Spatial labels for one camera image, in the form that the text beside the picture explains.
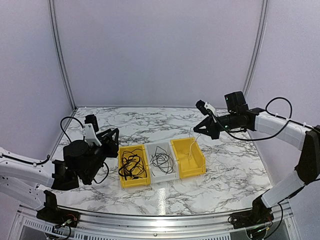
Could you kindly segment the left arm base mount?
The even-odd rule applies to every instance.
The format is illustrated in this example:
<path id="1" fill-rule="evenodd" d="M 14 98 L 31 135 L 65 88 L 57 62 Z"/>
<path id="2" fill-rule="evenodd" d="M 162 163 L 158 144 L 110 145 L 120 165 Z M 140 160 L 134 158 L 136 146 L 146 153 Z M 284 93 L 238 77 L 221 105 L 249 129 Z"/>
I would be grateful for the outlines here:
<path id="1" fill-rule="evenodd" d="M 37 210 L 36 218 L 59 226 L 69 225 L 76 228 L 80 213 L 58 207 L 56 195 L 48 190 L 44 191 L 45 200 L 43 207 Z"/>

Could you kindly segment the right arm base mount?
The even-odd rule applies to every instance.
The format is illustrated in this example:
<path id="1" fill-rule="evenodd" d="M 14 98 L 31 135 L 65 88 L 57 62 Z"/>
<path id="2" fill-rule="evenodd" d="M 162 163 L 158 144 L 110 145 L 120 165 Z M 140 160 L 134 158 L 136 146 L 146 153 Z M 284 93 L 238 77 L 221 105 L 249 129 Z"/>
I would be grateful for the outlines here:
<path id="1" fill-rule="evenodd" d="M 234 229 L 253 227 L 274 220 L 271 207 L 266 207 L 262 201 L 262 195 L 252 202 L 252 209 L 232 213 L 228 222 Z"/>

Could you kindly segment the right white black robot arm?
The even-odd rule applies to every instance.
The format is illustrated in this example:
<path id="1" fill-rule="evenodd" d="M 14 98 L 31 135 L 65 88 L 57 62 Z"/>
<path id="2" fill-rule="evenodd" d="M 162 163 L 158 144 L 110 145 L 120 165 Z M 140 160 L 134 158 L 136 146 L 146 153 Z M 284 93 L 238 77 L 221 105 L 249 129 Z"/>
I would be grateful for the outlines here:
<path id="1" fill-rule="evenodd" d="M 227 114 L 221 116 L 209 102 L 196 102 L 196 108 L 205 119 L 193 128 L 194 132 L 209 136 L 212 140 L 219 139 L 220 133 L 225 132 L 237 141 L 245 139 L 235 136 L 236 132 L 258 132 L 266 136 L 256 138 L 255 141 L 278 139 L 300 151 L 298 163 L 293 171 L 253 201 L 247 219 L 252 224 L 258 224 L 273 206 L 295 196 L 307 185 L 319 181 L 320 127 L 293 120 L 291 104 L 289 116 L 284 117 L 270 112 L 267 107 L 249 108 L 241 91 L 226 94 L 224 99 Z"/>

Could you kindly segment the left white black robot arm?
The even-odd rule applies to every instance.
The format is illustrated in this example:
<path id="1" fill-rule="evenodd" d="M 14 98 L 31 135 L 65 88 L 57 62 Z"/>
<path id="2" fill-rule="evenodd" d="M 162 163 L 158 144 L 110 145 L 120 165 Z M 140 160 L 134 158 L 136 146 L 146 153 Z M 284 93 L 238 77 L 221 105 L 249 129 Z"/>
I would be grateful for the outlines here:
<path id="1" fill-rule="evenodd" d="M 87 132 L 63 148 L 63 160 L 39 161 L 1 148 L 0 191 L 44 215 L 53 223 L 63 219 L 52 190 L 69 191 L 95 182 L 107 158 L 119 151 L 119 129 Z"/>

